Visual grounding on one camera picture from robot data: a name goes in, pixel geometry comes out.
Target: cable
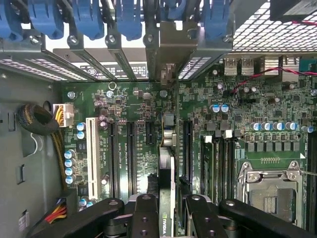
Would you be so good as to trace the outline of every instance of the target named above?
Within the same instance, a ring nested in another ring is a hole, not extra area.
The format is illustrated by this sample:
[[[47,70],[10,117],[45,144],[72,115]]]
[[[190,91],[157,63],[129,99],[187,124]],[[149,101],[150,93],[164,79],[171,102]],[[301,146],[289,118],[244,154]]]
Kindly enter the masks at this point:
[[[287,73],[293,73],[293,74],[297,74],[297,75],[317,75],[317,73],[314,73],[314,72],[298,72],[298,71],[294,71],[294,70],[286,69],[286,68],[282,68],[282,67],[269,68],[269,69],[264,70],[264,71],[262,71],[262,72],[260,72],[258,74],[252,75],[251,77],[249,77],[248,79],[242,81],[241,83],[238,83],[238,85],[233,88],[231,93],[236,93],[239,87],[241,87],[242,85],[246,84],[251,79],[260,77],[264,73],[270,72],[270,71],[274,71],[274,70],[284,71],[284,72],[287,72]]]

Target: screw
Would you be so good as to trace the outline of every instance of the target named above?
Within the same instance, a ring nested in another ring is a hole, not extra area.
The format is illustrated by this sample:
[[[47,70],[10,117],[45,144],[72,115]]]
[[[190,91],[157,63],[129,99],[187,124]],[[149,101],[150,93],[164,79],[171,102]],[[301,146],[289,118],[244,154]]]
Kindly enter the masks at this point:
[[[116,202],[116,201],[112,201],[112,202],[109,203],[110,206],[115,206],[117,204],[118,204],[118,202]]]
[[[192,198],[193,198],[194,200],[196,200],[196,201],[200,200],[200,197],[197,196],[197,195],[192,196]]]
[[[106,92],[106,96],[107,96],[107,98],[112,98],[113,97],[113,92],[112,91],[107,91]]]
[[[226,201],[226,204],[230,207],[233,207],[235,205],[233,201]]]
[[[29,38],[30,38],[30,41],[33,45],[37,45],[41,42],[39,37],[37,37],[37,36],[29,36]]]
[[[109,40],[111,43],[115,42],[115,37],[113,35],[109,35]]]
[[[70,40],[71,43],[73,43],[73,44],[76,44],[76,43],[78,42],[77,37],[76,37],[76,36],[73,36],[73,35],[69,36],[69,40]]]
[[[67,93],[67,96],[69,99],[74,99],[76,97],[76,93],[73,91],[70,91]]]

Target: pcie slot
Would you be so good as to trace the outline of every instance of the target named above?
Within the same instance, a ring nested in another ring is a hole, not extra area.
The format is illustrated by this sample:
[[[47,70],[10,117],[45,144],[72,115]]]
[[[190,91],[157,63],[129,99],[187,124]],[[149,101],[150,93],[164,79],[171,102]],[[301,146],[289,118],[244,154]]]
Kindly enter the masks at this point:
[[[118,130],[116,123],[108,126],[108,152],[110,196],[118,198],[120,195],[119,156],[118,156]]]
[[[128,153],[128,189],[129,196],[137,193],[137,165],[136,165],[136,127],[134,122],[127,122],[127,153]]]
[[[188,181],[192,181],[192,152],[193,152],[193,122],[183,123],[183,164],[184,174]]]
[[[89,199],[99,199],[100,182],[100,150],[99,150],[98,118],[86,118],[87,169]]]

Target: ram slot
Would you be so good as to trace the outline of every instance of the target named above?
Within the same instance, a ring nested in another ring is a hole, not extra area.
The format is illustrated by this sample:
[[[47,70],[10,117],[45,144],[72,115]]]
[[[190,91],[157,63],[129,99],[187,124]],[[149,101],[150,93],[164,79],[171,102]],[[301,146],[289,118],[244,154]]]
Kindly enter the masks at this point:
[[[308,134],[308,171],[317,173],[317,132]],[[306,230],[317,235],[317,177],[307,176]]]
[[[118,129],[116,123],[108,126],[108,151],[109,151],[109,177],[110,177],[110,196],[119,198],[120,179],[119,179],[119,156],[118,156]]]
[[[86,118],[87,170],[89,199],[99,199],[100,181],[100,150],[98,118]]]
[[[193,159],[193,122],[183,123],[183,164],[184,174],[188,181],[192,182],[192,159]]]
[[[137,193],[137,145],[136,127],[134,122],[127,122],[127,151],[128,151],[128,189],[129,197]]]

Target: mounting screw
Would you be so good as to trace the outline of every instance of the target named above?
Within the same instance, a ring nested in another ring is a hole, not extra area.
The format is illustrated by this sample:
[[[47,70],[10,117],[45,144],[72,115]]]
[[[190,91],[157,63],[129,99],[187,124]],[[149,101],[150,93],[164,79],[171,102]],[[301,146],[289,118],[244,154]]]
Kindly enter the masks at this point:
[[[37,45],[37,44],[42,43],[40,38],[37,36],[29,36],[29,38],[30,38],[31,44],[33,44],[33,45]]]
[[[109,35],[109,41],[111,43],[115,42],[115,37],[113,35]]]
[[[230,207],[233,207],[235,205],[233,201],[226,201],[226,204]]]
[[[193,198],[194,200],[196,200],[196,201],[200,200],[200,197],[197,196],[197,195],[192,196],[192,198]]]
[[[118,202],[112,201],[112,202],[109,203],[109,205],[110,205],[110,206],[115,206],[115,205],[118,205]]]

